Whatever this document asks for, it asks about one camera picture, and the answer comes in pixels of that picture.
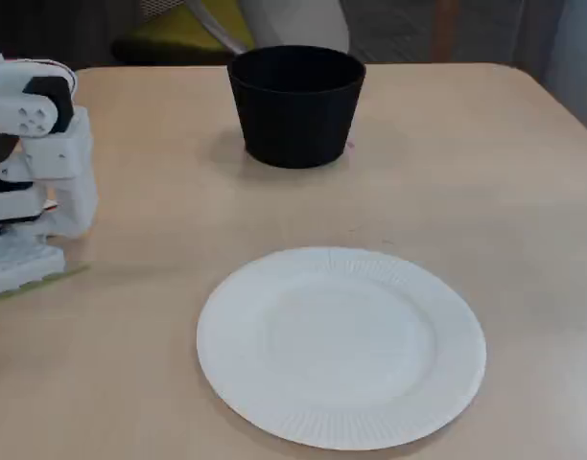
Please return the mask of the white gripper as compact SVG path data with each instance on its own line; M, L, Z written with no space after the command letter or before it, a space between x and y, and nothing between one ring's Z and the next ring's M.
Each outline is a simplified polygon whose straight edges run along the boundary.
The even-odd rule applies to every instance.
M46 215L51 235L76 239L91 227L98 192L94 174L82 172L88 167L92 149L88 111L79 105L74 107L65 132L22 139L22 151L33 178L57 179L49 184L58 204Z

